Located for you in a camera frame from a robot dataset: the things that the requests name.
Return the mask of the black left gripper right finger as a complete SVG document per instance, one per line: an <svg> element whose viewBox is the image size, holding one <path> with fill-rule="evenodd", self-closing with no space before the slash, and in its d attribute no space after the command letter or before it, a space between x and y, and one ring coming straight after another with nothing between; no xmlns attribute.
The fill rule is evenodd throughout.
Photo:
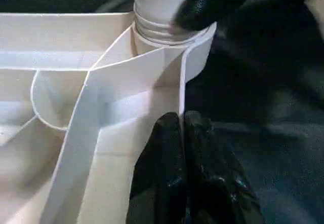
<svg viewBox="0 0 324 224"><path fill-rule="evenodd" d="M242 165L196 111L184 115L184 152L194 223L265 223Z"/></svg>

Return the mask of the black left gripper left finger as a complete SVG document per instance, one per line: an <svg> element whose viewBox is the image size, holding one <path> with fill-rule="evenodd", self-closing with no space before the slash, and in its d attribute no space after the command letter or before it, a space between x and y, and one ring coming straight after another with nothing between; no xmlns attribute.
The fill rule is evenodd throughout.
<svg viewBox="0 0 324 224"><path fill-rule="evenodd" d="M179 117L166 113L154 124L133 172L129 223L184 222L184 155Z"/></svg>

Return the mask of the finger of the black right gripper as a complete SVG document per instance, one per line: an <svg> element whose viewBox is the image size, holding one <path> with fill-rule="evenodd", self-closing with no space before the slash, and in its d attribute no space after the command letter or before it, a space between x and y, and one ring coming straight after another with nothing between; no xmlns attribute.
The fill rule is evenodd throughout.
<svg viewBox="0 0 324 224"><path fill-rule="evenodd" d="M182 29L199 31L238 9L246 0L184 0L174 22Z"/></svg>

